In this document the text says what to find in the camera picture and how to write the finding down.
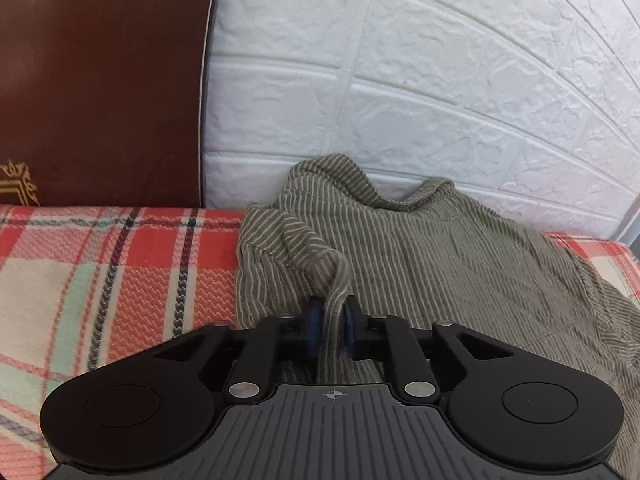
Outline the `green striped checked shirt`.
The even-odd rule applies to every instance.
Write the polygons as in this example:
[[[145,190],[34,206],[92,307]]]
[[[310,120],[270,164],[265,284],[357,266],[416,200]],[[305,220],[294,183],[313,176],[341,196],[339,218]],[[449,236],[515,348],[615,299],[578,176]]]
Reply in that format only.
[[[379,382],[342,343],[343,307],[395,315],[415,328],[449,320],[609,384],[625,420],[613,453],[639,474],[639,305],[574,250],[429,178],[383,196],[342,154],[294,166],[276,199],[242,222],[236,274],[241,328],[326,302],[320,382]]]

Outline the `red plaid bed sheet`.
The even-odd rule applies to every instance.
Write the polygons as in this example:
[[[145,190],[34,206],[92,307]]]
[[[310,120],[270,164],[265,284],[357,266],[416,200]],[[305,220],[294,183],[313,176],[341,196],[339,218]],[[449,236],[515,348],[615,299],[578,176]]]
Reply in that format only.
[[[1,471],[54,465],[44,396],[185,328],[235,319],[237,212],[171,208],[1,209]]]

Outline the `dark brown wooden board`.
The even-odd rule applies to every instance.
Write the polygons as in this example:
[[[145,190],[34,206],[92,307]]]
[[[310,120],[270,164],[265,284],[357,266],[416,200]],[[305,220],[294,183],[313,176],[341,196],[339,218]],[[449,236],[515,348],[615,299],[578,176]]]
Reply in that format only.
[[[1,0],[1,199],[204,202],[215,0]]]

